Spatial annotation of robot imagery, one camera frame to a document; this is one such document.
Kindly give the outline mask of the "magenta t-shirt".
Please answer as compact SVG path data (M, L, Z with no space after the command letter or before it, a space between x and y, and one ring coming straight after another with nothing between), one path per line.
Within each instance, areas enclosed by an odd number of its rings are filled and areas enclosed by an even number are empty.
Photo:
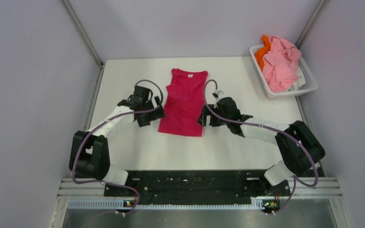
M166 87L165 117L158 132L188 137L201 137L202 126L197 123L204 105L204 86L207 71L171 70L172 78Z

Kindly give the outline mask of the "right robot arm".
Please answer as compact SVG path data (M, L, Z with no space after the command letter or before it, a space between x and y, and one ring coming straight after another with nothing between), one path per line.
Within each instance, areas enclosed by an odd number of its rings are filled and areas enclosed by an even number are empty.
M324 158L326 152L303 121L297 120L290 124L264 121L242 114L235 101L231 97L225 97L218 99L215 104L205 104L197 122L202 127L225 125L234 135L258 139L278 147L281 160L258 178L253 196L272 196L288 178L299 181L299 177L309 170L314 174L313 183L300 183L307 187L318 184L316 163Z

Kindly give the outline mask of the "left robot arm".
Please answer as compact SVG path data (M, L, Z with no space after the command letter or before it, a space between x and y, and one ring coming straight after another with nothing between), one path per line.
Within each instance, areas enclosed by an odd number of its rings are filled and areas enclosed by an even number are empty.
M87 131L77 131L72 140L69 169L75 184L104 182L115 187L121 196L134 193L135 200L140 194L128 180L128 172L111 163L109 141L115 139L129 124L149 126L152 121L165 117L164 95L154 96L151 89L139 85L127 99L116 104L110 115Z

